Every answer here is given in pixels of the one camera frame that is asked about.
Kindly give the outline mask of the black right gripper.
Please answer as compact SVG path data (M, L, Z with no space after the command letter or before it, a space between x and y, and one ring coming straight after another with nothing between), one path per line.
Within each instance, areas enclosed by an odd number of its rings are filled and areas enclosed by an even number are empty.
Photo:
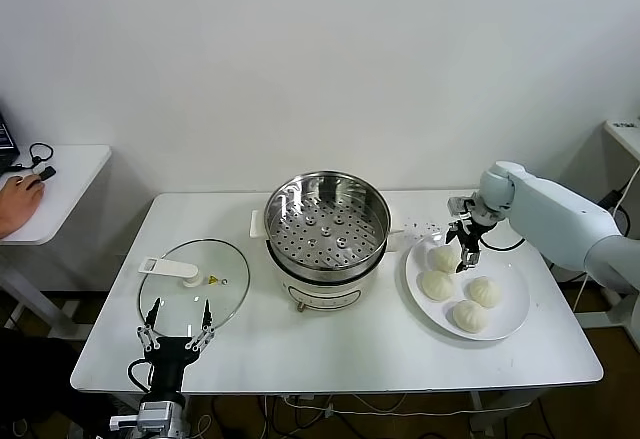
M477 265L480 257L480 240L493 228L494 225L482 225L473 219L459 219L449 224L445 243L450 244L454 239L458 239L461 245L460 262L456 266L456 273L472 269Z

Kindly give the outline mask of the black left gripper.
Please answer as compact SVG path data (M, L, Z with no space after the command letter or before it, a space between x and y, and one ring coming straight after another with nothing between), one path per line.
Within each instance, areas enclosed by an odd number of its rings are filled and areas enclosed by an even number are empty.
M209 342L214 338L215 328L209 300L205 301L201 330L191 340L187 337L160 337L154 330L160 308L157 298L137 328L144 358L152 366L150 382L152 393L181 392L185 369L193 364Z

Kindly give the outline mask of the person's bare hand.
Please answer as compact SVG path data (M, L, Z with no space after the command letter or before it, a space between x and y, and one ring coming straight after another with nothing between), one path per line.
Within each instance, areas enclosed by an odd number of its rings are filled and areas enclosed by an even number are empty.
M36 174L12 176L1 188L0 231L5 238L23 227L38 209L44 184Z

